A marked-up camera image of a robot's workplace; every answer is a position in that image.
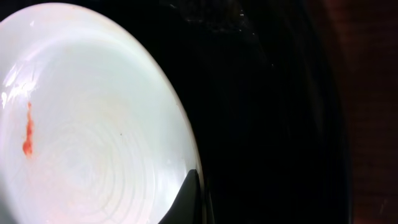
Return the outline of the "light blue plate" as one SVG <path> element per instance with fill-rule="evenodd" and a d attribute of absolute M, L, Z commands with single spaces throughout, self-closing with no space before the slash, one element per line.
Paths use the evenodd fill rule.
<path fill-rule="evenodd" d="M 1 222 L 159 223 L 200 158 L 165 73 L 128 31 L 65 3 L 1 22 Z"/>

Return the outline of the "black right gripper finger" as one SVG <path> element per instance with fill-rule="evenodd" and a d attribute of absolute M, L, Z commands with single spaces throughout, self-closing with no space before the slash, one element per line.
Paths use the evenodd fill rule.
<path fill-rule="evenodd" d="M 201 189 L 198 172 L 188 172 L 168 212 L 159 224 L 202 224 Z"/>

